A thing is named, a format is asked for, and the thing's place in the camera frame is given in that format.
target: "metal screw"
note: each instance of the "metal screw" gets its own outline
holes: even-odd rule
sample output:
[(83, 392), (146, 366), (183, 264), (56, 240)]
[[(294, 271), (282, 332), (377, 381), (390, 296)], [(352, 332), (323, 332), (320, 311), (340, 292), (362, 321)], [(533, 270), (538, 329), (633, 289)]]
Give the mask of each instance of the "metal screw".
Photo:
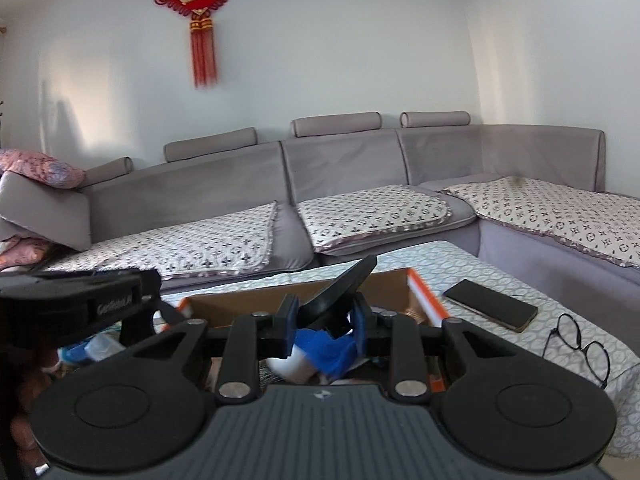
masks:
[(427, 385), (420, 381), (400, 381), (396, 392), (403, 397), (420, 397), (427, 392)]
[(251, 388), (248, 384), (233, 381), (224, 383), (218, 391), (227, 399), (242, 399), (251, 393)]

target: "phone screen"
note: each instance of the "phone screen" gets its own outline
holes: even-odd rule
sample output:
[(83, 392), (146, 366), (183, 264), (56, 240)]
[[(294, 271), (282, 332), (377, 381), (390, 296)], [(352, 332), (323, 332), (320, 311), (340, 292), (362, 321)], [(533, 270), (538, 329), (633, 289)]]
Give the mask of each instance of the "phone screen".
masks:
[(522, 332), (538, 313), (536, 306), (469, 280), (455, 284), (443, 296), (515, 332)]

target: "tablecloth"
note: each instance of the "tablecloth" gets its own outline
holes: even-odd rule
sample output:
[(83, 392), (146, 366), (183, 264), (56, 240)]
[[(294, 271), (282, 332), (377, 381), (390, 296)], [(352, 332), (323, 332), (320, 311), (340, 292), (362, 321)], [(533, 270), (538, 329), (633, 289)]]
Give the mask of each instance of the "tablecloth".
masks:
[[(180, 294), (167, 294), (163, 298), (168, 303), (177, 305), (182, 298), (194, 296), (195, 294), (215, 294), (284, 285), (286, 283), (327, 280), (338, 276), (352, 265), (353, 262), (347, 262), (290, 274), (278, 274), (260, 280), (219, 285)], [(542, 292), (496, 269), (494, 266), (482, 262), (472, 254), (449, 242), (430, 242), (381, 254), (378, 256), (378, 265), (374, 272), (401, 267), (413, 267), (436, 295), (440, 295), (450, 286), (466, 278), (535, 305), (539, 309), (538, 315), (524, 332), (517, 334), (466, 308), (445, 301), (447, 310), (452, 316), (466, 319), (537, 355), (542, 354), (546, 338), (550, 330), (556, 325), (560, 314), (563, 312), (572, 314), (582, 331), (583, 344), (587, 344), (592, 340), (599, 340), (610, 355), (611, 374), (606, 393), (616, 407), (618, 423), (616, 433), (607, 449), (607, 453), (619, 458), (640, 457), (640, 358), (622, 341), (619, 341), (583, 317), (574, 314)], [(581, 352), (572, 351), (557, 337), (551, 339), (546, 358), (572, 372), (580, 374), (588, 380), (594, 381), (591, 372), (587, 368), (584, 355)]]

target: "sofa backrest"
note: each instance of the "sofa backrest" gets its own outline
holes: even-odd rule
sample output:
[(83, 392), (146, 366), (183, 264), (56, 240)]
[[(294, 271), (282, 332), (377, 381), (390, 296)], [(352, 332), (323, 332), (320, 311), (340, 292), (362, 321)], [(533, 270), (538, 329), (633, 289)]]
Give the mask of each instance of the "sofa backrest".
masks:
[(407, 184), (395, 130), (287, 139), (282, 147), (296, 202)]
[(587, 191), (605, 189), (605, 137), (569, 126), (484, 125), (485, 172), (526, 176)]
[(81, 192), (94, 243), (289, 201), (279, 142), (159, 164)]
[(400, 128), (409, 184), (482, 173), (480, 126)]

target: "red tassel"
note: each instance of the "red tassel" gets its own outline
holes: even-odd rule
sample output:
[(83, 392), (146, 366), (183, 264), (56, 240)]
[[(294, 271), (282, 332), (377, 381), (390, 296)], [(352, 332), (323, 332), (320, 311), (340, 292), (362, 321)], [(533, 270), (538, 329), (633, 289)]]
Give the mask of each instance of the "red tassel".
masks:
[(191, 58), (195, 85), (211, 86), (216, 83), (213, 22), (210, 18), (191, 19)]

